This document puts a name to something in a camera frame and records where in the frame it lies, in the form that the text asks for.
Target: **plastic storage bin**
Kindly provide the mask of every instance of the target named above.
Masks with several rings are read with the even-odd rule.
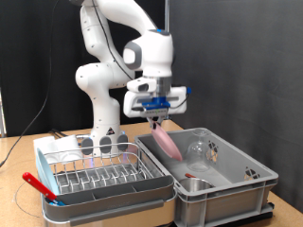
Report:
[[[188,146],[196,140],[193,131],[169,132],[184,157]],[[177,226],[210,227],[271,212],[273,207],[267,203],[267,198],[277,184],[277,174],[214,133],[206,139],[204,142],[211,149],[208,155],[210,169],[194,172],[187,168],[187,160],[170,159],[151,134],[135,137],[142,154],[146,154],[163,174],[174,179],[178,191],[174,219]],[[179,184],[186,173],[215,187],[188,192]]]

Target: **gray wall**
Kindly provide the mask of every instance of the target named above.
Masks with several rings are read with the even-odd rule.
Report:
[[[279,174],[303,211],[303,1],[172,0],[173,82],[192,88],[172,120],[206,127]]]

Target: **metal dish rack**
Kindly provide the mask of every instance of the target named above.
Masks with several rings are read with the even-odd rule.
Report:
[[[50,164],[53,170],[60,194],[68,194],[82,190],[89,190],[104,186],[110,186],[120,183],[137,182],[146,179],[152,179],[155,176],[141,161],[139,146],[133,143],[120,143],[112,145],[95,146],[89,148],[78,148],[71,150],[61,150],[57,152],[47,153],[62,153],[75,150],[83,150],[90,148],[108,148],[109,146],[128,145],[136,150],[119,151],[118,153],[100,153],[99,156],[84,155],[82,158],[71,161],[69,163],[60,161]]]

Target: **bin handle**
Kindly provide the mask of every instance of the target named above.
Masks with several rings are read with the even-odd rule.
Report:
[[[81,217],[77,217],[77,218],[71,218],[70,225],[77,226],[77,225],[86,224],[86,223],[103,220],[103,219],[107,219],[107,218],[115,218],[115,217],[119,217],[119,216],[130,215],[130,214],[136,213],[136,212],[152,210],[152,209],[163,207],[163,206],[164,206],[163,200],[149,201],[149,202],[145,202],[142,204],[121,207],[121,208],[117,208],[114,210],[102,211],[99,213],[81,216]]]

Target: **cable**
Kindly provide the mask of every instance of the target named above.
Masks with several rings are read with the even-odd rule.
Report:
[[[58,131],[58,130],[56,130],[56,129],[52,129],[51,131],[50,131],[50,133],[54,133],[54,134],[56,134],[58,137],[66,137],[66,136],[68,136],[67,134],[64,134],[63,132],[61,132],[61,131]]]
[[[47,92],[46,92],[46,98],[45,98],[44,105],[42,106],[41,110],[37,113],[37,115],[29,123],[29,125],[27,126],[27,128],[22,132],[22,134],[20,135],[20,137],[18,138],[18,140],[11,147],[11,149],[9,150],[9,153],[8,153],[6,159],[0,164],[0,167],[7,161],[7,159],[9,157],[11,151],[13,150],[13,148],[17,145],[17,143],[19,142],[19,140],[21,140],[22,136],[24,136],[24,134],[27,132],[27,130],[31,127],[31,125],[35,122],[35,120],[41,114],[41,112],[45,108],[45,104],[46,104],[46,102],[48,100],[48,95],[49,95],[49,91],[50,91],[50,84],[51,84],[51,76],[52,76],[52,60],[51,60],[51,55],[52,55],[52,37],[53,37],[53,25],[54,25],[54,12],[55,12],[55,9],[56,9],[59,1],[60,0],[57,0],[56,4],[55,4],[55,6],[54,6],[54,8],[52,10],[52,14],[51,14],[50,47],[49,47],[49,82],[48,82],[48,88],[47,88]]]
[[[111,50],[110,44],[109,44],[109,42],[108,42],[108,38],[107,38],[107,35],[106,35],[106,32],[105,32],[105,29],[104,29],[104,27],[103,27],[103,24],[102,24],[102,22],[101,22],[101,20],[100,20],[100,18],[99,18],[99,16],[98,16],[98,12],[97,12],[97,10],[96,10],[96,5],[95,5],[94,0],[92,0],[92,2],[93,2],[93,6],[94,6],[94,9],[95,9],[96,15],[97,15],[97,17],[98,17],[98,21],[99,21],[99,23],[100,23],[100,25],[101,25],[101,27],[102,27],[103,32],[104,32],[104,36],[105,36],[105,39],[106,39],[106,43],[107,43],[107,46],[108,46],[108,50],[110,51],[110,53],[111,53],[111,55],[112,55],[114,61],[115,61],[116,64],[119,66],[119,68],[125,73],[125,75],[126,75],[130,80],[133,80],[133,79],[130,77],[130,75],[128,75],[128,73],[125,72],[125,70],[121,67],[121,65],[119,64],[119,62],[116,60],[116,58],[115,58],[115,56],[114,56],[114,54],[113,54],[113,52],[112,52],[112,50]]]
[[[177,109],[177,108],[181,107],[187,101],[188,97],[189,97],[189,94],[187,94],[186,99],[184,99],[184,101],[179,106],[177,106],[177,107],[170,107],[170,109]]]
[[[22,183],[22,184],[20,185],[20,187],[18,188],[18,190],[16,191],[16,193],[15,193],[15,201],[16,201],[16,204],[17,204],[17,206],[19,207],[19,209],[22,210],[23,212],[25,212],[26,214],[31,215],[31,216],[33,216],[33,217],[35,217],[35,218],[40,218],[39,216],[32,215],[32,214],[30,214],[29,212],[25,211],[25,210],[18,204],[17,194],[18,194],[20,188],[21,188],[24,184],[25,184],[25,183]]]

